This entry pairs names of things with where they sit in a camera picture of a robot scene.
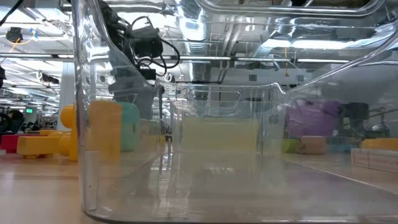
red object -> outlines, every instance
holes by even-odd
[[[18,138],[19,136],[40,136],[39,134],[8,134],[1,136],[2,150],[6,150],[7,153],[17,153]]]

white box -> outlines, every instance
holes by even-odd
[[[398,173],[398,152],[380,149],[351,149],[351,163],[354,166]]]

ceiling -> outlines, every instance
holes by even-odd
[[[342,64],[369,53],[395,31],[392,23],[396,18],[396,3],[393,0],[379,0],[378,2],[383,2],[382,6],[375,6],[371,16],[361,17],[347,17],[344,13],[362,11],[377,1],[306,2],[307,9],[341,11],[337,16],[305,16],[300,12],[289,14],[272,11],[275,6],[293,9],[290,0],[105,2],[129,23],[139,16],[149,16],[154,27],[160,29],[159,36],[176,46],[181,55],[185,56],[186,59],[178,67],[169,70],[176,80],[185,81],[216,81],[221,75],[225,82],[239,84],[243,82],[239,77],[241,73],[251,71],[249,73],[258,75],[267,73],[269,78],[262,82],[297,84],[296,75],[304,74],[302,82],[308,81],[316,73],[331,70],[331,63]],[[3,0],[0,3],[0,17],[14,4],[13,0]],[[270,10],[270,13],[265,14],[261,10]],[[187,28],[187,24],[192,22],[197,26],[194,32]],[[144,26],[144,21],[141,20],[134,28]],[[23,40],[18,45],[6,39],[6,33],[11,27],[22,28]],[[32,98],[57,104],[60,85],[40,81],[40,77],[46,74],[62,81],[63,63],[73,61],[71,5],[59,0],[24,1],[0,27],[0,45],[0,62],[7,76],[2,98],[24,99],[0,102],[0,106],[26,105]],[[174,52],[164,45],[163,54],[174,55]],[[221,63],[217,57],[232,59],[226,59],[228,63]],[[268,59],[259,63],[259,58]],[[107,86],[113,78],[106,72],[106,66],[104,64],[97,68],[98,76],[106,77],[105,82],[98,81],[97,95],[109,98],[111,95]],[[160,67],[154,65],[152,68],[158,73],[162,72]],[[286,73],[295,75],[286,78]]]

teal object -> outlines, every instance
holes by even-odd
[[[140,145],[141,117],[139,109],[132,103],[117,102],[122,105],[121,152],[135,151]]]

brown object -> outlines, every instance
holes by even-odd
[[[321,136],[302,136],[302,147],[297,150],[298,154],[324,155],[328,150],[326,138]]]

